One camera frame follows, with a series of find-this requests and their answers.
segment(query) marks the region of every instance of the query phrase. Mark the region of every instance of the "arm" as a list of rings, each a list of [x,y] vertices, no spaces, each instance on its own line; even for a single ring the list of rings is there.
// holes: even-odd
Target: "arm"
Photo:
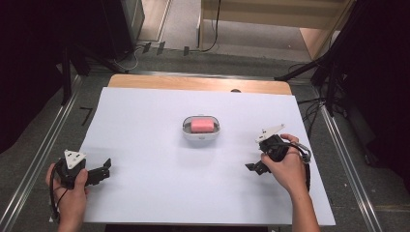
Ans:
[[[45,177],[48,186],[53,167],[54,163],[49,166]],[[72,190],[61,188],[60,182],[53,180],[55,201],[58,202],[61,199],[58,204],[60,210],[59,232],[76,232],[80,230],[87,202],[88,190],[85,188],[87,178],[87,170],[82,169],[75,178],[75,185]]]
[[[282,134],[283,139],[298,142],[299,139],[290,134]],[[311,198],[306,187],[305,165],[299,151],[290,147],[281,162],[272,161],[267,155],[261,155],[278,182],[289,192],[293,206],[293,231],[320,231]]]

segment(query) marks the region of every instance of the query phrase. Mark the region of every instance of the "aluminum rail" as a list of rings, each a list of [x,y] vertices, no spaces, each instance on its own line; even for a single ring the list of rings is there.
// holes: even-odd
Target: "aluminum rail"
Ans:
[[[0,220],[0,231],[8,232],[12,230],[15,221],[30,194],[31,189],[35,185],[36,180],[40,175],[45,160],[47,159],[48,154],[52,146],[54,145],[58,134],[60,133],[60,130],[63,128],[64,123],[66,122],[66,119],[73,108],[73,104],[78,95],[79,88],[82,85],[82,81],[82,77],[79,75],[77,75],[73,80],[73,94],[66,105],[60,107],[57,116],[55,117],[50,129],[48,130],[43,140],[42,145],[37,151],[37,154],[34,156],[21,183],[12,196],[7,209]]]

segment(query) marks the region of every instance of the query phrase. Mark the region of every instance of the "floor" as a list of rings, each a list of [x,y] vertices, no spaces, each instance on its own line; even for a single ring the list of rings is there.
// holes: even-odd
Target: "floor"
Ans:
[[[164,43],[164,47],[169,49],[183,50],[185,46],[191,50],[197,48],[200,0],[171,0],[169,13],[160,12],[158,8],[153,7],[158,5],[160,9],[164,9],[164,2],[167,2],[165,0],[142,2],[147,6],[144,11],[150,18],[149,24],[144,25],[143,30],[151,31],[151,28],[156,28],[156,31],[159,25],[154,25],[153,21],[164,24],[159,40],[156,40],[156,37],[146,39],[144,34],[140,38],[143,42],[145,40],[154,44]],[[164,15],[166,19],[161,21],[160,18]],[[214,20],[205,20],[203,49],[213,44],[216,26]],[[299,28],[275,25],[219,21],[218,40],[210,52],[298,62],[311,61]]]

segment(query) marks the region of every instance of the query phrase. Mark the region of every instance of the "finger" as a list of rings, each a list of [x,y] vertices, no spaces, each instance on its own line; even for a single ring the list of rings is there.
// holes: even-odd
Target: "finger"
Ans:
[[[51,177],[51,172],[52,169],[54,168],[55,163],[52,163],[48,170],[47,170],[47,175],[45,176],[45,182],[47,183],[48,186],[50,186],[50,177]]]
[[[74,190],[84,191],[85,183],[88,179],[88,171],[83,168],[79,171],[77,177],[75,178]]]
[[[280,135],[280,137],[283,138],[283,139],[289,140],[289,142],[291,142],[291,143],[292,142],[299,142],[298,137],[293,136],[292,134],[289,134],[289,133],[283,133],[283,134]]]

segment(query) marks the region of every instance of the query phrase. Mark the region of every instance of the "metal frame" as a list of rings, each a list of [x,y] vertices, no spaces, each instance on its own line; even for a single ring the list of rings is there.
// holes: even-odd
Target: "metal frame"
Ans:
[[[233,79],[252,79],[252,80],[267,80],[268,77],[261,76],[244,76],[244,75],[220,75],[220,74],[200,74],[200,73],[182,73],[182,72],[137,72],[135,74],[145,74],[145,75],[168,75],[168,76],[189,76],[189,77],[209,77],[209,78],[233,78]],[[0,231],[7,232],[11,231],[15,221],[27,200],[31,189],[33,188],[44,162],[48,157],[48,154],[62,129],[68,115],[71,112],[73,104],[78,95],[79,89],[82,85],[83,78],[77,75],[73,81],[73,95],[69,99],[65,106],[62,106],[52,123],[40,149],[35,155],[30,167],[28,168],[26,174],[23,177],[20,185],[18,186],[15,194],[13,195],[9,206],[5,214],[0,220]],[[368,231],[382,232],[380,222],[375,214],[374,207],[366,193],[365,187],[356,171],[353,161],[350,158],[349,152],[347,151],[346,145],[341,137],[341,134],[337,128],[337,123],[334,118],[332,118],[328,111],[322,107],[322,115],[325,119],[326,125],[329,129],[330,135],[337,148],[337,153],[339,155],[340,161],[343,165],[344,171],[347,175],[348,181],[352,186],[353,193],[358,202],[359,208],[362,212],[363,218],[365,220]]]
[[[57,113],[50,129],[48,130],[42,145],[40,146],[37,154],[34,156],[29,168],[27,169],[21,183],[19,184],[17,190],[15,191],[6,212],[0,220],[0,231],[8,232],[12,230],[15,221],[26,202],[31,189],[36,183],[37,178],[40,175],[42,167],[44,166],[45,160],[54,145],[60,130],[63,128],[67,117],[72,110],[73,104],[79,92],[79,88],[82,85],[82,77],[77,75],[73,81],[73,94],[70,97],[66,105],[61,106]]]
[[[340,158],[341,164],[343,165],[344,172],[346,173],[350,186],[352,187],[353,194],[356,197],[368,231],[382,232],[383,229],[380,225],[379,219],[377,218],[373,204],[366,193],[366,189],[362,184],[358,172],[356,171],[353,160],[350,158],[350,154],[344,144],[340,131],[338,130],[335,118],[330,116],[325,107],[321,107],[321,111],[323,118],[325,119],[326,126],[329,129],[329,133],[335,143],[337,154]]]

